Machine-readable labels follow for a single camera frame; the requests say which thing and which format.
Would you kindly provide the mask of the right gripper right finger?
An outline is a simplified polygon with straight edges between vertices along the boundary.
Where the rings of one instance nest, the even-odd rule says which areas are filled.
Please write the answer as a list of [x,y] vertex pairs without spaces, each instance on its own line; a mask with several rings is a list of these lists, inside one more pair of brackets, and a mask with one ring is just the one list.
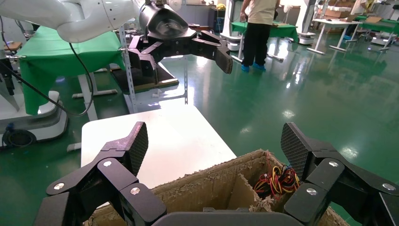
[[399,223],[399,187],[347,161],[330,143],[309,138],[292,122],[284,124],[281,149],[302,184],[284,213],[315,226],[331,202],[364,226]]

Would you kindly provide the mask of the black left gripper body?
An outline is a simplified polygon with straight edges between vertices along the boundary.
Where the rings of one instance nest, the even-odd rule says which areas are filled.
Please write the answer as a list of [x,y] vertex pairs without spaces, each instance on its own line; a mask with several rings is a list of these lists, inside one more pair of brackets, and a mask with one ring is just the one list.
[[155,3],[144,5],[139,23],[149,45],[144,52],[155,61],[192,53],[191,43],[197,33],[170,6]]

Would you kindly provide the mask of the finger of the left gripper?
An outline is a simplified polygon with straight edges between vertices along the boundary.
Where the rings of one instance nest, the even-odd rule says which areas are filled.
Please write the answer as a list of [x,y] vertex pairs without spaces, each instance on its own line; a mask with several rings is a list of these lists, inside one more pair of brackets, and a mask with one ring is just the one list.
[[159,83],[157,48],[161,45],[161,41],[150,43],[144,35],[132,36],[128,55],[134,85],[157,85]]
[[197,38],[192,38],[192,54],[216,62],[217,66],[226,74],[231,74],[233,58],[223,39],[209,31],[201,31]]

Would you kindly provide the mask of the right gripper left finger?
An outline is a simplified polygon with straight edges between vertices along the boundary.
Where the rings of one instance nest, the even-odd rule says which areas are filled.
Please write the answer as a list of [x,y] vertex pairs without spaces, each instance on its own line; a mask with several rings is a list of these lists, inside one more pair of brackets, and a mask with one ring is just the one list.
[[107,142],[94,160],[47,187],[34,224],[80,226],[106,202],[129,226],[154,224],[167,208],[137,178],[148,143],[141,121],[126,137]]

